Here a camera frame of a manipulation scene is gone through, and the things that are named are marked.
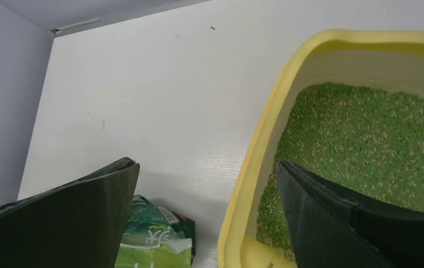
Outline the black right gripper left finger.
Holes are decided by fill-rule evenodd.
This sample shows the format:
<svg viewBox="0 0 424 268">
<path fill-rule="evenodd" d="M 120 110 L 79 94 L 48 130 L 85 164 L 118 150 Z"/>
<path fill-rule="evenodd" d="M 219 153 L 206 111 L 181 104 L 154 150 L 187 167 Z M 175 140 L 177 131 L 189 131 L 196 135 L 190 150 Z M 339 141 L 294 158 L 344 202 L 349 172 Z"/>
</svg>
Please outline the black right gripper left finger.
<svg viewBox="0 0 424 268">
<path fill-rule="evenodd" d="M 0 267 L 113 267 L 139 170 L 123 157 L 0 206 Z"/>
</svg>

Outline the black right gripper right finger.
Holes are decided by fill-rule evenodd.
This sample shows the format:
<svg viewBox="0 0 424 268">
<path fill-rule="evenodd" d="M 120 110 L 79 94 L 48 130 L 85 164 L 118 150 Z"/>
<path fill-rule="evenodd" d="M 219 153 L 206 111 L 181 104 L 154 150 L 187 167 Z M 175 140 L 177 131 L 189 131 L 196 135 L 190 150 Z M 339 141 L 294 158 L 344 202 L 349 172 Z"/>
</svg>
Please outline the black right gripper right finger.
<svg viewBox="0 0 424 268">
<path fill-rule="evenodd" d="M 298 267 L 424 267 L 424 213 L 291 161 L 278 162 L 275 174 Z"/>
</svg>

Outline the green cat litter bag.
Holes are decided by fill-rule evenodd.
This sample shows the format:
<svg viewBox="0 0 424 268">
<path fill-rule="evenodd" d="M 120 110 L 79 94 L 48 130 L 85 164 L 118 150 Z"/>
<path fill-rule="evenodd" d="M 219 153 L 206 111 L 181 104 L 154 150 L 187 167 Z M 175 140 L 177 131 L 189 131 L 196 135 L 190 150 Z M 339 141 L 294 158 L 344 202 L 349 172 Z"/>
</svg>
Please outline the green cat litter bag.
<svg viewBox="0 0 424 268">
<path fill-rule="evenodd" d="M 195 246 L 195 221 L 137 194 L 114 266 L 190 268 Z"/>
</svg>

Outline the yellow litter box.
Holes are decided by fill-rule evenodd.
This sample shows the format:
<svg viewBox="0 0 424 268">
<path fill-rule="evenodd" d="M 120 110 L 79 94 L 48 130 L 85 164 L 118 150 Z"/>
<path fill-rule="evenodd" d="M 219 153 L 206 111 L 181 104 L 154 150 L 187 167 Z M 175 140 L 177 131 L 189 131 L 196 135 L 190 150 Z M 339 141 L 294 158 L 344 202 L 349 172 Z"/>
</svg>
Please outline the yellow litter box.
<svg viewBox="0 0 424 268">
<path fill-rule="evenodd" d="M 257 207 L 298 93 L 324 82 L 424 97 L 424 32 L 332 29 L 296 50 L 274 85 L 237 177 L 218 238 L 220 267 L 295 266 L 256 240 Z"/>
</svg>

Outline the green litter granules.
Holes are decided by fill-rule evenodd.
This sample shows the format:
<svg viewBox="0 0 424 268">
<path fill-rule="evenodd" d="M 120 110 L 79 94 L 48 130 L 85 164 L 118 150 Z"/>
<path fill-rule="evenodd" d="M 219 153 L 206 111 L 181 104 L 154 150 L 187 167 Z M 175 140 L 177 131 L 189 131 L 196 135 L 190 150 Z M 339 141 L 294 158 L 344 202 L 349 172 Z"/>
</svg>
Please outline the green litter granules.
<svg viewBox="0 0 424 268">
<path fill-rule="evenodd" d="M 424 99 L 334 83 L 297 95 L 258 205 L 256 234 L 296 261 L 275 174 L 280 161 L 424 213 Z"/>
</svg>

